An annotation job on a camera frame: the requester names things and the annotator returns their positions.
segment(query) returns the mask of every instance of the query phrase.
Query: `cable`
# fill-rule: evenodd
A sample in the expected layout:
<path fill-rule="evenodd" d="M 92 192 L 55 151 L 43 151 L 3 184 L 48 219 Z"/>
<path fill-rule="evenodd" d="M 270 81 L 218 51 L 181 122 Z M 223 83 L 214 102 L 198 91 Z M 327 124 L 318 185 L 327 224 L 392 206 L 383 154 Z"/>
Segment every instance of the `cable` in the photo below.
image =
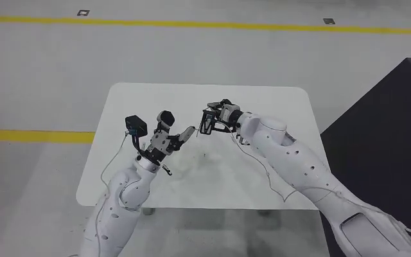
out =
<path fill-rule="evenodd" d="M 124 141 L 126 140 L 126 137 L 128 136 L 128 132 L 125 132 L 125 136 L 123 141 L 121 142 L 120 148 L 118 149 L 117 153 L 114 155 L 114 157 L 109 161 L 109 163 L 107 163 L 107 165 L 104 167 L 103 171 L 100 174 L 100 180 L 103 182 L 103 184 L 105 185 L 106 189 L 107 189 L 107 193 L 105 194 L 105 198 L 103 201 L 103 204 L 101 205 L 100 210 L 98 211 L 97 215 L 96 215 L 96 220 L 94 221 L 94 227 L 96 229 L 96 236 L 97 236 L 97 243 L 98 243 L 98 257 L 100 257 L 100 253 L 101 253 L 101 244 L 100 244 L 100 236 L 98 234 L 98 228 L 97 228 L 97 224 L 98 224 L 98 217 L 101 213 L 101 211 L 104 208 L 105 202 L 107 201 L 107 199 L 110 197 L 110 188 L 109 185 L 104 181 L 103 179 L 103 175 L 105 170 L 110 166 L 110 164 L 113 162 L 113 160 L 117 157 L 117 155 L 120 153 L 120 150 L 123 148 L 124 145 Z"/>
<path fill-rule="evenodd" d="M 220 124 L 224 125 L 226 128 L 228 128 L 228 129 L 230 130 L 230 128 L 229 128 L 226 124 L 224 124 L 224 123 L 222 123 L 222 122 L 219 122 L 219 121 L 217 121 L 217 123 L 220 123 Z M 401 235 L 401 237 L 404 239 L 404 241 L 406 241 L 409 245 L 411 245 L 411 238 L 410 238 L 410 237 L 408 236 L 408 234 L 405 232 L 405 231 L 407 231 L 407 232 L 410 232 L 410 233 L 411 233 L 411 229 L 407 228 L 402 222 L 396 220 L 392 215 L 390 215 L 390 214 L 388 214 L 388 213 L 385 213 L 384 211 L 381 211 L 381 210 L 376 209 L 376 208 L 370 208 L 370 207 L 367 207 L 367 206 L 363 206 L 363 205 L 361 205 L 361 204 L 357 204 L 357 203 L 355 203 L 355 202 L 353 202 L 353 201 L 345 198 L 344 196 L 342 196 L 342 195 L 341 195 L 342 192 L 339 192 L 340 194 L 338 194 L 337 192 L 335 192 L 335 191 L 333 191 L 333 190 L 330 190 L 330 189 L 328 189 L 328 188 L 321 188 L 321 187 L 318 187 L 318 186 L 307 186 L 307 187 L 295 189 L 295 190 L 293 190 L 291 193 L 289 193 L 286 197 L 284 197 L 280 192 L 278 192 L 277 190 L 273 189 L 272 183 L 271 183 L 271 178 L 270 178 L 270 173 L 268 172 L 266 166 L 265 166 L 259 159 L 257 159 L 257 158 L 254 157 L 253 155 L 245 152 L 245 151 L 242 149 L 242 147 L 239 145 L 239 143 L 237 142 L 237 140 L 236 140 L 236 138 L 235 138 L 235 136 L 234 136 L 234 134 L 232 133 L 231 130 L 230 130 L 230 132 L 231 132 L 232 141 L 236 143 L 237 147 L 238 147 L 244 154 L 246 154 L 247 156 L 250 156 L 251 158 L 255 159 L 259 164 L 261 164 L 261 165 L 264 167 L 265 173 L 266 173 L 267 178 L 268 178 L 268 183 L 269 183 L 269 185 L 270 185 L 270 189 L 271 189 L 272 191 L 276 192 L 276 193 L 282 198 L 283 202 L 286 202 L 286 201 L 288 200 L 288 198 L 289 198 L 291 195 L 293 195 L 295 192 L 297 192 L 297 191 L 302 192 L 302 191 L 307 190 L 307 189 L 322 189 L 322 190 L 329 191 L 330 193 L 335 194 L 338 198 L 340 198 L 340 199 L 342 199 L 342 200 L 344 200 L 344 201 L 346 201 L 346 202 L 349 202 L 349 203 L 351 203 L 351 204 L 353 204 L 353 205 L 355 205 L 355 206 L 358 206 L 358 207 L 360 207 L 360 208 L 369 209 L 369 210 L 371 210 L 371 211 L 373 211 L 373 212 L 375 212 L 375 213 L 379 213 L 379 214 L 385 215 L 385 216 L 388 218 L 388 220 L 390 221 L 390 223 L 392 224 L 392 226 L 396 229 L 396 231 L 397 231 L 397 232 Z"/>
<path fill-rule="evenodd" d="M 278 192 L 277 190 L 273 189 L 272 184 L 271 184 L 270 173 L 268 172 L 266 166 L 265 166 L 259 159 L 255 158 L 253 155 L 247 153 L 246 151 L 244 151 L 244 150 L 242 149 L 242 147 L 240 146 L 240 144 L 237 142 L 236 137 L 235 137 L 234 134 L 232 133 L 231 129 L 230 129 L 226 124 L 224 124 L 224 123 L 222 123 L 222 122 L 219 122 L 219 121 L 217 121 L 217 123 L 220 123 L 220 124 L 224 125 L 226 128 L 228 128 L 228 129 L 230 130 L 232 141 L 236 143 L 237 147 L 238 147 L 245 155 L 250 156 L 251 158 L 253 158 L 254 160 L 256 160 L 259 164 L 261 164 L 262 167 L 264 167 L 265 175 L 266 175 L 267 178 L 268 178 L 268 184 L 269 184 L 269 186 L 270 186 L 270 189 L 271 189 L 272 191 L 276 192 L 276 193 L 282 198 L 283 202 L 285 202 L 286 199 L 284 198 L 284 196 L 283 196 L 280 192 Z"/>

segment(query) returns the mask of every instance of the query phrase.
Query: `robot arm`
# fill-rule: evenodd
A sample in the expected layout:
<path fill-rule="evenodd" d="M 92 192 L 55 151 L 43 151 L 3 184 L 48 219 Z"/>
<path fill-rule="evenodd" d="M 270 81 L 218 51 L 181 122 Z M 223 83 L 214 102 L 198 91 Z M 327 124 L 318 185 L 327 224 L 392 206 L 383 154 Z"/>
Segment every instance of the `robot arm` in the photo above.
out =
<path fill-rule="evenodd" d="M 100 197 L 87 224 L 81 257 L 116 257 L 132 236 L 140 216 L 141 205 L 150 195 L 150 183 L 160 169 L 161 161 L 180 147 L 194 133 L 188 127 L 182 134 L 169 135 L 174 123 L 171 112 L 162 111 L 148 148 L 140 149 L 139 138 L 147 135 L 147 124 L 137 116 L 126 118 L 128 133 L 138 151 L 132 167 L 118 171 L 108 190 Z M 170 170 L 162 166 L 168 175 Z"/>
<path fill-rule="evenodd" d="M 345 255 L 411 256 L 405 226 L 352 194 L 310 148 L 286 132 L 284 123 L 242 112 L 229 100 L 210 103 L 208 108 L 203 110 L 200 133 L 236 132 L 240 142 L 249 143 L 280 177 L 318 207 Z M 225 129 L 215 123 L 223 123 Z"/>

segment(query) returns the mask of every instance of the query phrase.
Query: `black panel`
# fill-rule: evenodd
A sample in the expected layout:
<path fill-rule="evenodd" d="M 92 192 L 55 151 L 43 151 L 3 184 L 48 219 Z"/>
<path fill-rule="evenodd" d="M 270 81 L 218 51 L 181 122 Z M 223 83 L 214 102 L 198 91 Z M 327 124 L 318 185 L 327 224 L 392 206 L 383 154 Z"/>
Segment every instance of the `black panel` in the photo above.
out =
<path fill-rule="evenodd" d="M 411 227 L 411 58 L 321 134 L 332 173 L 357 197 Z M 324 222 L 331 257 L 344 256 Z"/>

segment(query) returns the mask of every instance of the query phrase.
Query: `yellow stripe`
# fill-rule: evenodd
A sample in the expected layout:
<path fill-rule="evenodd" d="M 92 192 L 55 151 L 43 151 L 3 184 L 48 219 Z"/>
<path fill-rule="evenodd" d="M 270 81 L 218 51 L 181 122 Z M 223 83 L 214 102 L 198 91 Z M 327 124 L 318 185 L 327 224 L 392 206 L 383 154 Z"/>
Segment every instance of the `yellow stripe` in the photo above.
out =
<path fill-rule="evenodd" d="M 82 24 L 112 26 L 160 26 L 183 28 L 230 28 L 237 30 L 283 30 L 283 31 L 323 31 L 340 33 L 376 33 L 376 34 L 411 34 L 410 28 L 379 28 L 359 26 L 310 26 L 292 24 L 247 24 L 235 22 L 202 22 L 202 21 L 121 21 L 89 18 L 47 18 L 0 16 L 0 22 L 23 22 L 41 24 Z"/>
<path fill-rule="evenodd" d="M 94 132 L 0 130 L 0 141 L 91 144 Z"/>

